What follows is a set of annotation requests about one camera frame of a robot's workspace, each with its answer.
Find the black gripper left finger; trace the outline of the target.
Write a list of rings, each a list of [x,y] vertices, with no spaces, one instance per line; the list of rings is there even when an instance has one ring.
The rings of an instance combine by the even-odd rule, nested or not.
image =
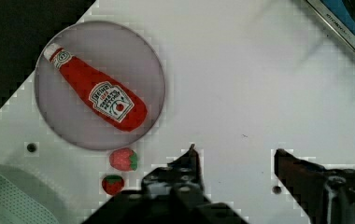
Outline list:
[[[151,199],[169,195],[174,186],[204,190],[200,156],[195,144],[191,144],[183,155],[165,167],[155,168],[141,181],[141,190]]]

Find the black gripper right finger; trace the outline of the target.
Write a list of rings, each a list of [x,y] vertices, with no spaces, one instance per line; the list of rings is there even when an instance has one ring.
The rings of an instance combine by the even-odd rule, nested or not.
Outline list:
[[[311,224],[355,224],[355,169],[327,169],[279,148],[274,173]]]

